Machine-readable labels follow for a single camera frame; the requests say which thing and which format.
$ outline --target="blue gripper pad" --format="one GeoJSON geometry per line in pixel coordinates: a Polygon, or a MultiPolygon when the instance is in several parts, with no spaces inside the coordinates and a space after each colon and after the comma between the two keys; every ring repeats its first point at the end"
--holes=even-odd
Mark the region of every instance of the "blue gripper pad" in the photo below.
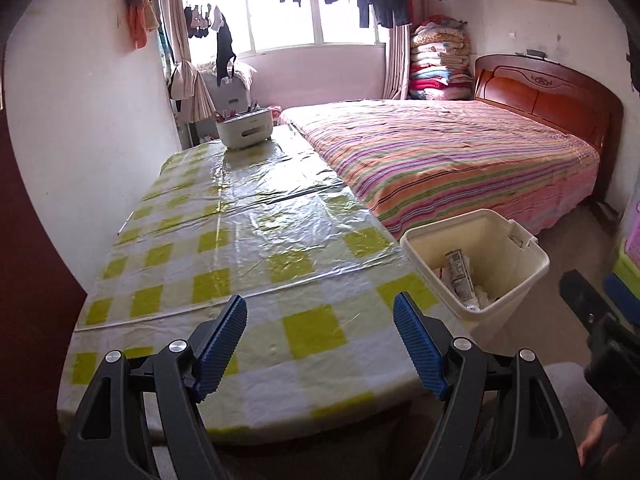
{"type": "Polygon", "coordinates": [[[210,393],[218,389],[218,385],[225,373],[226,366],[240,341],[246,327],[246,301],[236,296],[228,309],[218,316],[218,325],[209,339],[202,355],[198,359],[198,381],[193,385],[196,402],[204,400],[210,393]]]}
{"type": "Polygon", "coordinates": [[[396,296],[394,323],[414,363],[415,371],[418,372],[422,386],[444,400],[448,386],[442,373],[442,356],[419,316],[421,314],[416,312],[403,294],[396,296]]]}

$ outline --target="wall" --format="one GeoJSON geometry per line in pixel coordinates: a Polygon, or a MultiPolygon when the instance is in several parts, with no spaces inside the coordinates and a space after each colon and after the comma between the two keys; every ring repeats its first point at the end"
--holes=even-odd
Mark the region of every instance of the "wall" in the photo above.
{"type": "Polygon", "coordinates": [[[253,66],[251,95],[261,105],[316,105],[380,99],[384,45],[334,44],[271,50],[242,61],[253,66]]]}
{"type": "Polygon", "coordinates": [[[34,0],[9,38],[4,86],[31,202],[87,290],[180,149],[154,35],[133,50],[124,0],[34,0]]]}
{"type": "Polygon", "coordinates": [[[431,0],[430,11],[468,21],[478,56],[543,50],[550,59],[593,77],[620,98],[625,106],[623,137],[607,201],[623,211],[640,160],[640,100],[631,86],[626,30],[607,0],[576,2],[572,6],[536,0],[431,0]]]}

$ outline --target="plastic table cover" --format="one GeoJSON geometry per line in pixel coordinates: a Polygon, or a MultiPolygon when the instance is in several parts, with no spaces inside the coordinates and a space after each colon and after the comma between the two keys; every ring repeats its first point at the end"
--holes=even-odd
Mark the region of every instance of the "plastic table cover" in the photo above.
{"type": "MultiPolygon", "coordinates": [[[[421,391],[392,321],[408,291],[467,330],[396,241],[298,133],[240,152],[172,156],[111,249],[72,335],[58,396],[68,428],[100,359],[158,352],[233,293],[248,322],[217,392],[199,404],[215,442],[258,444],[361,420],[421,391]]],[[[152,434],[158,407],[146,397],[152,434]]]]}

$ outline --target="beige curtain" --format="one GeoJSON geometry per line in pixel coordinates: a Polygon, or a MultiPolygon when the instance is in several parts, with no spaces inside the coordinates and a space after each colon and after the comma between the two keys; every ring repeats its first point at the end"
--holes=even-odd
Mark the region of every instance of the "beige curtain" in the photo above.
{"type": "Polygon", "coordinates": [[[182,0],[160,0],[160,6],[177,64],[170,83],[171,99],[182,101],[180,118],[183,120],[195,123],[207,119],[216,109],[202,76],[191,63],[182,0]]]}
{"type": "Polygon", "coordinates": [[[409,25],[389,30],[383,99],[406,99],[409,90],[409,25]]]}

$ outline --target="window frame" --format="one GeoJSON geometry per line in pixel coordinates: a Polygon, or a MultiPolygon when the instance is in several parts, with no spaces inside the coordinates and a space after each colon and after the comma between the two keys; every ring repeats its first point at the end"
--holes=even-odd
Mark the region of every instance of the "window frame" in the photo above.
{"type": "Polygon", "coordinates": [[[267,52],[272,52],[274,50],[286,50],[289,48],[309,48],[309,47],[322,47],[322,46],[335,46],[335,45],[357,45],[357,46],[375,46],[378,48],[384,48],[386,43],[384,41],[380,41],[380,34],[378,32],[378,20],[376,20],[375,16],[373,17],[373,30],[374,30],[374,43],[349,43],[349,42],[329,42],[324,40],[324,35],[322,33],[322,21],[320,17],[320,0],[310,0],[311,2],[311,22],[312,28],[314,32],[314,42],[313,43],[300,43],[294,45],[287,46],[278,46],[273,48],[265,48],[265,49],[256,49],[255,40],[254,40],[254,31],[251,24],[251,12],[249,10],[249,0],[244,0],[244,10],[246,11],[246,19],[247,19],[247,28],[249,32],[249,44],[251,49],[245,50],[238,54],[238,59],[242,59],[245,57],[252,57],[258,54],[264,54],[267,52]]]}

